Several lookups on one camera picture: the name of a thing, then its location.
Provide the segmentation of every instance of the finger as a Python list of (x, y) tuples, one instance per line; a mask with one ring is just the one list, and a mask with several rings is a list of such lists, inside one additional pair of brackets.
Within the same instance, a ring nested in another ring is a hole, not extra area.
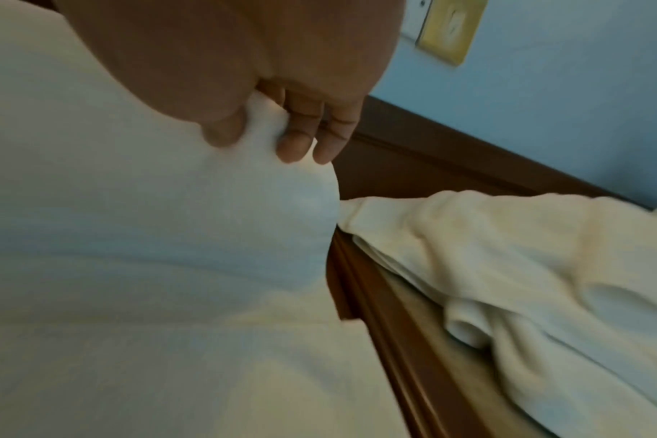
[(316, 136), (318, 143), (314, 149), (314, 161), (324, 165), (340, 154), (355, 131), (361, 112), (362, 100), (350, 105), (331, 107), (331, 119), (328, 125)]
[(240, 139), (246, 124), (247, 112), (244, 106), (241, 106), (223, 120), (201, 123), (201, 131), (208, 144), (214, 147), (225, 147)]
[(285, 133), (278, 140), (276, 153), (286, 163), (300, 161), (312, 147), (316, 129), (321, 122), (323, 103), (288, 91), (285, 107), (290, 113)]
[(278, 84), (262, 79), (256, 85), (256, 89), (270, 97), (280, 106), (283, 106), (285, 103), (285, 88)]

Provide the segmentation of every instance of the skin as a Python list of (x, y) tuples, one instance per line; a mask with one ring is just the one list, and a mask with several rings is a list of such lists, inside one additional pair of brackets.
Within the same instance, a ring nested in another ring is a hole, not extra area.
[[(256, 88), (290, 113), (277, 154), (330, 162), (396, 47), (404, 0), (55, 0), (110, 73), (213, 146), (244, 131)], [(324, 110), (326, 128), (318, 129)]]

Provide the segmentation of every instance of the gold switch plate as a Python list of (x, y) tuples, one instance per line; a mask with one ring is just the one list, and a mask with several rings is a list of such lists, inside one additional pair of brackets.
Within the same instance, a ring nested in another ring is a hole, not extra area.
[(486, 6), (487, 0), (432, 0), (417, 46), (461, 65)]

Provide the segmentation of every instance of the white fabric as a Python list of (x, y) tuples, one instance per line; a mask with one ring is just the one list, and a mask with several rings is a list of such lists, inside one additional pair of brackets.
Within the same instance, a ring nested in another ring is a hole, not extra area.
[(657, 437), (657, 214), (610, 198), (442, 192), (339, 226), (492, 344), (507, 394), (563, 438)]
[(0, 438), (408, 437), (377, 370), (358, 321), (0, 326)]
[(272, 101), (252, 96), (248, 116), (212, 148), (61, 16), (0, 1), (0, 323), (337, 320), (333, 167), (276, 158)]

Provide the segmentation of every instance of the blue wall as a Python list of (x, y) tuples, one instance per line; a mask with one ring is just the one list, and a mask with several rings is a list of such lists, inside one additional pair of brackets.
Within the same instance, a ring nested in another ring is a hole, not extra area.
[(462, 66), (403, 39), (372, 94), (657, 206), (657, 0), (490, 0)]

